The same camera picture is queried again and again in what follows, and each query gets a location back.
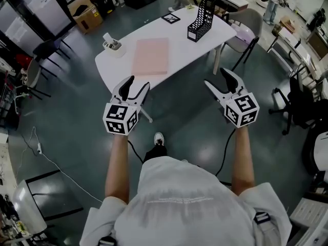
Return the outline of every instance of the black mesh holder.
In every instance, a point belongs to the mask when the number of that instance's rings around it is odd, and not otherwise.
[[[197,18],[188,26],[188,39],[197,42],[212,27],[215,4],[213,0],[201,0]]]

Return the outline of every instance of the white cable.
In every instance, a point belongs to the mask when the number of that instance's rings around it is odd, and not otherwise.
[[[18,172],[19,172],[19,169],[20,169],[20,167],[22,166],[22,164],[23,164],[23,153],[27,150],[27,148],[28,148],[28,146],[29,146],[29,143],[30,143],[30,141],[31,141],[31,138],[32,138],[32,136],[33,136],[33,130],[34,130],[34,134],[35,134],[35,136],[36,136],[36,138],[37,138],[37,142],[38,142],[38,144],[40,143],[39,142],[39,138],[38,138],[38,136],[37,136],[37,134],[36,134],[36,127],[33,127],[32,128],[32,132],[31,132],[31,136],[30,136],[30,139],[29,139],[29,141],[28,141],[28,144],[27,144],[27,147],[23,150],[23,152],[22,152],[22,161],[20,162],[20,166],[18,167],[18,169],[17,169],[17,173],[16,173],[16,178],[17,178],[17,175],[18,175]],[[71,181],[73,181],[81,190],[83,190],[85,193],[87,193],[90,197],[92,197],[92,198],[94,198],[95,200],[98,200],[99,202],[102,202],[100,199],[97,199],[96,197],[94,197],[94,196],[92,196],[89,192],[87,192],[84,188],[82,188],[79,184],[77,184],[77,182],[74,180],[74,179],[72,179],[69,175],[67,175],[64,171],[62,171],[61,170],[61,168],[55,163],[55,162],[53,162],[51,159],[49,159],[45,154],[42,154],[48,161],[50,161],[51,163],[53,163],[59,170],[60,170],[60,172],[62,172],[66,177],[68,177]]]

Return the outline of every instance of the black pants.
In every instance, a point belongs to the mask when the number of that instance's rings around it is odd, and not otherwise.
[[[167,156],[168,151],[166,150],[165,146],[162,145],[155,145],[155,147],[148,151],[145,155],[144,163],[147,160],[150,160],[151,158],[157,158],[157,157],[162,157],[162,156]]]

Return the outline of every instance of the gray office chair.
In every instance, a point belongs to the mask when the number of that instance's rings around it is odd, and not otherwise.
[[[238,53],[242,53],[242,56],[240,57],[240,59],[237,61],[237,63],[235,64],[235,66],[232,69],[232,71],[234,71],[234,69],[237,67],[239,62],[242,60],[242,58],[248,52],[248,55],[247,55],[246,59],[244,60],[244,64],[246,63],[255,44],[258,42],[258,40],[261,36],[263,20],[262,20],[262,16],[257,11],[255,11],[254,9],[251,9],[251,8],[246,8],[242,11],[235,12],[235,13],[224,14],[222,16],[222,19],[224,19],[224,18],[226,19],[225,21],[229,25],[231,25],[229,20],[234,20],[234,21],[242,23],[243,25],[245,25],[249,29],[251,29],[255,35],[255,37],[253,38],[253,40],[251,41],[251,43],[249,45],[237,37],[233,37],[232,39],[228,40],[223,45],[223,48],[227,44],[233,50],[237,51]]]

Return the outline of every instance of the glass door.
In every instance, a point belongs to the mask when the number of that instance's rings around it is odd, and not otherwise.
[[[56,36],[71,23],[56,0],[23,0],[32,14]]]
[[[6,0],[0,2],[0,30],[27,54],[33,55],[33,50],[43,40],[24,22]]]

